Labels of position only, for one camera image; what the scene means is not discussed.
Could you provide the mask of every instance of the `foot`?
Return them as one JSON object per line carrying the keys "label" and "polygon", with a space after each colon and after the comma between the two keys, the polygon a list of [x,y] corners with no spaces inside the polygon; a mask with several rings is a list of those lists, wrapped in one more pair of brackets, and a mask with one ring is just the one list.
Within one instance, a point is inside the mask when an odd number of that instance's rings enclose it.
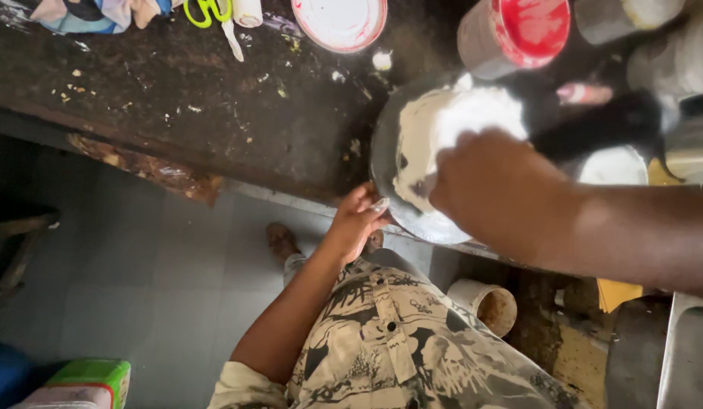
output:
{"label": "foot", "polygon": [[268,246],[273,255],[281,264],[285,264],[288,257],[301,253],[296,247],[296,238],[293,233],[281,223],[269,224],[265,228],[265,236],[268,237]]}
{"label": "foot", "polygon": [[384,232],[381,230],[374,230],[369,235],[369,238],[366,239],[366,244],[362,254],[372,254],[382,247],[384,247]]}

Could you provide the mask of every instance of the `shirt sleeve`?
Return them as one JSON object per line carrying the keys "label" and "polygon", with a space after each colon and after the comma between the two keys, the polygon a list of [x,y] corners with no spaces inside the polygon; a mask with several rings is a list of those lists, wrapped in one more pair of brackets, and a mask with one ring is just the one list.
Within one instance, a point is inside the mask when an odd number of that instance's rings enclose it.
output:
{"label": "shirt sleeve", "polygon": [[207,409],[269,407],[287,409],[286,387],[240,362],[226,362]]}

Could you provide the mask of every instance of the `forearm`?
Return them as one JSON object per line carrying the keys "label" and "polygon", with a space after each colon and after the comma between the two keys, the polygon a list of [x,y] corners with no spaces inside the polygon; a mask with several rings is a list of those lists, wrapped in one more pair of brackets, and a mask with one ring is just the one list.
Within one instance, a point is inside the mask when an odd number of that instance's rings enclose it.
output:
{"label": "forearm", "polygon": [[703,295],[703,189],[577,187],[566,200],[521,261]]}
{"label": "forearm", "polygon": [[340,256],[320,248],[243,335],[230,357],[268,379],[286,384],[313,323],[343,267]]}

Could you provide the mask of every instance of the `metal sink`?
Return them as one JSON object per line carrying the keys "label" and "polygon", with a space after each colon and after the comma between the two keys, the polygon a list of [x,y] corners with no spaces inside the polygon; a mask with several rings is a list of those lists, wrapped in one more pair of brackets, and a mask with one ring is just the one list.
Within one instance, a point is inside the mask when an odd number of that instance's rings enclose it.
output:
{"label": "metal sink", "polygon": [[703,408],[703,298],[674,294],[656,407]]}

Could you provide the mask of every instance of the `scissors handle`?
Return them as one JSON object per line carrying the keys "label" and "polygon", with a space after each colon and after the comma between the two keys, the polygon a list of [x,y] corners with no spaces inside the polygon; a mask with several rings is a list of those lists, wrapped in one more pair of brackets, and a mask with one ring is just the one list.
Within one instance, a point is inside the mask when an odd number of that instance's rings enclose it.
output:
{"label": "scissors handle", "polygon": [[195,26],[200,28],[208,28],[212,24],[212,18],[210,16],[210,12],[208,12],[207,9],[212,10],[212,14],[215,15],[215,18],[217,18],[219,22],[228,21],[233,15],[233,8],[230,0],[220,0],[221,2],[227,2],[228,4],[228,10],[225,14],[220,14],[220,11],[218,10],[218,5],[215,3],[215,0],[197,0],[197,4],[200,5],[202,15],[204,15],[205,17],[203,21],[197,21],[192,17],[192,14],[190,14],[190,1],[191,0],[185,0],[185,3],[183,4],[183,8],[185,9],[185,15],[187,16],[187,19],[190,20],[190,23],[193,23]]}

